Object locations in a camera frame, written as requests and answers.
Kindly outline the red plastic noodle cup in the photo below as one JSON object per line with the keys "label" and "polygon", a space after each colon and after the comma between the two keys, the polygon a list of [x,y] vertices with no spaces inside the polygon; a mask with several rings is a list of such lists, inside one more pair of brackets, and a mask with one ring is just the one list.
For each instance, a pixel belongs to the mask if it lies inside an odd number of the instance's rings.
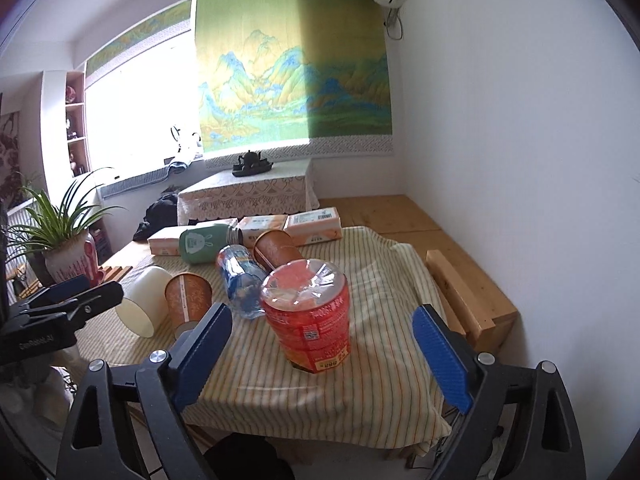
{"label": "red plastic noodle cup", "polygon": [[295,367],[318,374],[348,357],[348,281],[335,264],[299,259],[279,266],[262,282],[260,301]]}

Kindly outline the white paper cup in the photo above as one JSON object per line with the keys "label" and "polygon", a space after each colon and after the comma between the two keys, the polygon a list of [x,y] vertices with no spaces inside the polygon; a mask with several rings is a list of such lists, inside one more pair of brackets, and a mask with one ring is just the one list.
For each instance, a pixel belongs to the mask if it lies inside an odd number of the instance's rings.
{"label": "white paper cup", "polygon": [[168,315],[165,288],[171,274],[159,266],[134,272],[124,285],[124,298],[115,312],[128,330],[142,338],[151,338]]}

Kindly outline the orange paper cup near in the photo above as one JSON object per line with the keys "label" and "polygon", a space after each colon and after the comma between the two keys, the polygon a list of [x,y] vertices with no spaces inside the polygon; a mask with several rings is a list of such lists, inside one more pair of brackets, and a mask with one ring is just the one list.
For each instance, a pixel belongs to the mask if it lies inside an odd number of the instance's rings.
{"label": "orange paper cup near", "polygon": [[212,286],[199,275],[180,273],[167,283],[165,299],[176,339],[198,325],[212,306],[212,298]]}

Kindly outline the orange paper cup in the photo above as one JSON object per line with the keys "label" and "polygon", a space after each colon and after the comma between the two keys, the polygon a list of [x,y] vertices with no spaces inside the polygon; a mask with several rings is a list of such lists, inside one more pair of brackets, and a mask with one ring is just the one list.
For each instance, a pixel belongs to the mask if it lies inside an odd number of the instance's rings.
{"label": "orange paper cup", "polygon": [[260,234],[253,247],[253,256],[269,272],[304,258],[294,245],[292,237],[282,230],[269,230]]}
{"label": "orange paper cup", "polygon": [[176,339],[198,325],[212,306],[212,298],[212,286],[199,275],[180,273],[167,283],[165,299]]}

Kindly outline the orange paper cup far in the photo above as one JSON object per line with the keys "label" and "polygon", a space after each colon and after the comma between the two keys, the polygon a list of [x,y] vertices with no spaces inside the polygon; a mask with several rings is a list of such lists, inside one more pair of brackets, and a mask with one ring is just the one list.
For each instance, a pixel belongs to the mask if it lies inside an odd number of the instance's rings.
{"label": "orange paper cup far", "polygon": [[269,230],[260,234],[253,247],[253,256],[269,272],[304,258],[294,245],[292,237],[282,230]]}

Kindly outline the potted spider plant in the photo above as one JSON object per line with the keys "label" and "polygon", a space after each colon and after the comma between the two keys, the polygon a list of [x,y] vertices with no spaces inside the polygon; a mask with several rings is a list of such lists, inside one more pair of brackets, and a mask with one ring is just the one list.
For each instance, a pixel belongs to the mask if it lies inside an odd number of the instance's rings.
{"label": "potted spider plant", "polygon": [[6,258],[40,254],[55,283],[84,274],[98,281],[98,250],[90,226],[103,219],[114,208],[96,202],[101,183],[89,171],[73,178],[58,202],[48,192],[30,183],[22,192],[30,199],[25,207],[29,222],[15,223],[4,229]]}

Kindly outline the tissue pack left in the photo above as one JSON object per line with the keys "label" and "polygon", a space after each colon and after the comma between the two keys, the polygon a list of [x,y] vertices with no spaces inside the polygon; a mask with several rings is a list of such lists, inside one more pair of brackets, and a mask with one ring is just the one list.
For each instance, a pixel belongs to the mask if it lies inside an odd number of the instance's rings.
{"label": "tissue pack left", "polygon": [[239,222],[238,218],[219,219],[213,221],[204,221],[194,226],[166,226],[148,238],[150,253],[154,256],[178,257],[179,238],[183,232],[196,229],[207,228],[208,226],[231,226],[234,228]]}

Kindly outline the wooden bench block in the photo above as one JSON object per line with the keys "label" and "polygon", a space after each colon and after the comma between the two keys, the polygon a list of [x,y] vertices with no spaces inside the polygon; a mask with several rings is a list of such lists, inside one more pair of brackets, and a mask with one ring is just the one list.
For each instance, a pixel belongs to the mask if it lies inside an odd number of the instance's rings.
{"label": "wooden bench block", "polygon": [[475,264],[462,273],[439,250],[428,250],[425,263],[444,302],[450,330],[465,336],[476,351],[496,353],[518,318],[518,309]]}

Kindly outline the black bag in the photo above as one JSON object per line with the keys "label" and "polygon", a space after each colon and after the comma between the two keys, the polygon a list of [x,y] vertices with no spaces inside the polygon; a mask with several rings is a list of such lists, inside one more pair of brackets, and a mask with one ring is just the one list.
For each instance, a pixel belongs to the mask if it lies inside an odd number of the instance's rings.
{"label": "black bag", "polygon": [[134,242],[145,242],[163,228],[176,226],[178,224],[177,204],[177,193],[166,193],[160,196],[145,211],[145,215],[139,223],[137,231],[134,232],[132,240]]}

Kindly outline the green thermos bottle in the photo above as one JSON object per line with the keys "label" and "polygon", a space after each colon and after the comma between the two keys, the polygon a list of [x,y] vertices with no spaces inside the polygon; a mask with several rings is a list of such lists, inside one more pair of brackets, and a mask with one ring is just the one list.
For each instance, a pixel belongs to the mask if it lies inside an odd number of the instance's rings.
{"label": "green thermos bottle", "polygon": [[180,258],[187,264],[214,263],[221,249],[242,245],[243,235],[236,226],[212,224],[194,226],[180,234]]}

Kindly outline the tissue pack middle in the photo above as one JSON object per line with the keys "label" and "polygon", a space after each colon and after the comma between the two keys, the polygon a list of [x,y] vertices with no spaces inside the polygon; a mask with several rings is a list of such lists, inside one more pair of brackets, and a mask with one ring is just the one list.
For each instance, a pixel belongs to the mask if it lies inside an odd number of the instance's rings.
{"label": "tissue pack middle", "polygon": [[288,220],[286,214],[251,216],[244,217],[236,227],[241,232],[243,245],[247,248],[253,248],[258,237],[267,231],[282,230],[286,220]]}

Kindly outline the striped table cloth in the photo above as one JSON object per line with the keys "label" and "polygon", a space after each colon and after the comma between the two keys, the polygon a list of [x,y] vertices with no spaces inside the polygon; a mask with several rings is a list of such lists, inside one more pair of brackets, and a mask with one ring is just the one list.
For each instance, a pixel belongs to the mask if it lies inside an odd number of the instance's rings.
{"label": "striped table cloth", "polygon": [[288,362],[265,318],[232,318],[232,333],[188,424],[267,437],[320,440],[426,453],[450,427],[442,393],[412,330],[417,307],[444,310],[418,253],[364,226],[303,248],[348,281],[350,352],[309,374]]}

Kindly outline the lace-covered low table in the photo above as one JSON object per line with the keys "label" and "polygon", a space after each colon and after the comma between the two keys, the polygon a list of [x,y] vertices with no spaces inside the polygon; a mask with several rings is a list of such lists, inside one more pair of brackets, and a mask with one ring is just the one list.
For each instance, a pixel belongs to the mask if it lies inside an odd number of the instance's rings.
{"label": "lace-covered low table", "polygon": [[276,162],[264,174],[233,177],[230,170],[217,172],[178,194],[179,226],[201,221],[298,214],[317,209],[310,159]]}

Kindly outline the pink wall shelf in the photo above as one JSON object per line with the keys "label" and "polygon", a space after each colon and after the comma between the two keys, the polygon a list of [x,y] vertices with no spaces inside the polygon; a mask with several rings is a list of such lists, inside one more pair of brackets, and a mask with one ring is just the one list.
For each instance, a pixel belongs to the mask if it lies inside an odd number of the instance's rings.
{"label": "pink wall shelf", "polygon": [[74,177],[90,170],[86,133],[86,76],[82,70],[66,73],[65,118],[68,158]]}

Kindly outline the ink painting wall scroll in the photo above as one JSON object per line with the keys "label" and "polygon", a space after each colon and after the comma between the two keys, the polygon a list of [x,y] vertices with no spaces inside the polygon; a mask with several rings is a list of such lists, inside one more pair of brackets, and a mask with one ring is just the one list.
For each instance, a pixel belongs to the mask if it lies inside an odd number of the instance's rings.
{"label": "ink painting wall scroll", "polygon": [[23,199],[20,151],[18,150],[19,126],[19,112],[1,116],[0,197],[6,209],[13,208]]}

